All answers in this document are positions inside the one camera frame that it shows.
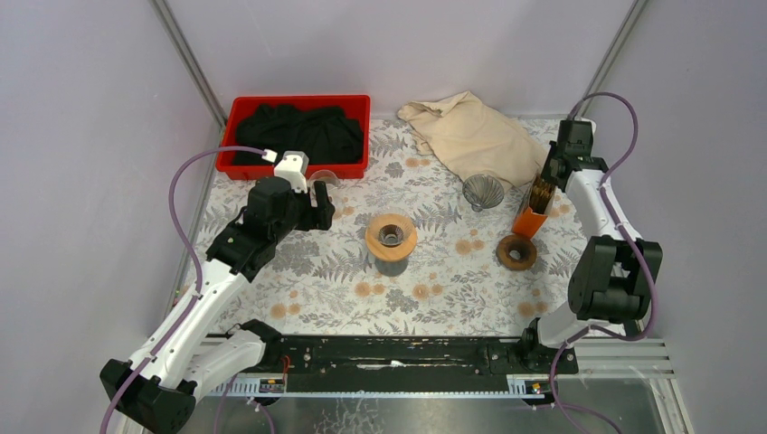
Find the orange coffee filter box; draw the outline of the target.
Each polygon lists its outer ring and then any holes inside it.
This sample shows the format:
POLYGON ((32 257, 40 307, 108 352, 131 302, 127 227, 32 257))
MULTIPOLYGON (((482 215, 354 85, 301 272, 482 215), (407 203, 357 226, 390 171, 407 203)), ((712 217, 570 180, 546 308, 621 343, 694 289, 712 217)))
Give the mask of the orange coffee filter box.
POLYGON ((555 191, 556 186, 538 174, 523 195, 511 227, 512 233, 534 238, 548 218, 555 191))

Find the light wooden ring holder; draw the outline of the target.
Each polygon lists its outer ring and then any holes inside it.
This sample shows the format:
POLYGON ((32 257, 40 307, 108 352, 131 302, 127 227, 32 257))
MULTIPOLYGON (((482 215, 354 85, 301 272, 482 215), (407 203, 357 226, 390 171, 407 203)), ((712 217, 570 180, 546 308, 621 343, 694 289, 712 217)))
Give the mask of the light wooden ring holder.
POLYGON ((418 240, 412 219, 397 212, 379 213, 371 218, 365 230, 365 244, 376 259, 384 262, 397 262, 407 259, 414 251, 418 240), (402 241, 389 247, 379 238, 379 233, 386 226, 393 225, 402 230, 402 241))

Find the clear glass dripper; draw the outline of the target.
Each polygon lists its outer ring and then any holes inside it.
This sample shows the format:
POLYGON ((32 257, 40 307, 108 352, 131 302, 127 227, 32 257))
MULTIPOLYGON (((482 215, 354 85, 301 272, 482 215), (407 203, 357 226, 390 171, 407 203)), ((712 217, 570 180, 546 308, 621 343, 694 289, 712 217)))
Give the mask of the clear glass dripper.
POLYGON ((407 215, 385 212, 371 220, 370 230, 381 245, 393 248, 404 244, 412 235, 414 224, 407 215))

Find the glass coffee carafe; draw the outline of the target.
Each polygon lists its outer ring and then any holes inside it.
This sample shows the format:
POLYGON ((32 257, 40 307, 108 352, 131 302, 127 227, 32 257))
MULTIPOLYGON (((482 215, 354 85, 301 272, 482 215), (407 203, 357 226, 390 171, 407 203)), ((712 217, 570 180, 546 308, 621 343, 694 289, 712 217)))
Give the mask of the glass coffee carafe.
POLYGON ((409 257, 405 256, 398 260, 387 260, 376 257, 374 265, 378 272, 387 277, 396 277, 403 274, 409 265, 409 257))

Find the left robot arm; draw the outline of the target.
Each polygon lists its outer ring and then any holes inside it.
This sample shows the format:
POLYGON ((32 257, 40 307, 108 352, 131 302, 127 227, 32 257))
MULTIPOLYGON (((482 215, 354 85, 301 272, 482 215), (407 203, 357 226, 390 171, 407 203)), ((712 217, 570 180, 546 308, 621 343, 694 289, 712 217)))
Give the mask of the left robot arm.
POLYGON ((188 290, 161 326, 125 361, 108 360, 99 373, 109 411, 117 410, 152 433, 177 433, 196 403, 238 371, 275 368, 278 344, 253 332, 238 332, 213 353, 194 359, 220 312, 276 256, 292 231, 327 231, 335 204, 327 184, 295 190, 281 177, 261 178, 240 213, 214 238, 195 264, 188 290))

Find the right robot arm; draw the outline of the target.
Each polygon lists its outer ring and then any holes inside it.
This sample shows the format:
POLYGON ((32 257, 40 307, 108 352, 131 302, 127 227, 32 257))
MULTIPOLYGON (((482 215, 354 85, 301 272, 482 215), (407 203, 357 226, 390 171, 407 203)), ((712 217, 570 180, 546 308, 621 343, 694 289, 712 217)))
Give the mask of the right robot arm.
POLYGON ((554 347, 609 324, 639 321, 651 310, 662 249, 631 225, 612 190, 605 161, 592 155, 594 127, 588 120, 561 121, 550 144, 543 178, 572 202, 588 238, 567 289, 567 299, 536 323, 537 337, 518 358, 540 373, 554 361, 554 347))

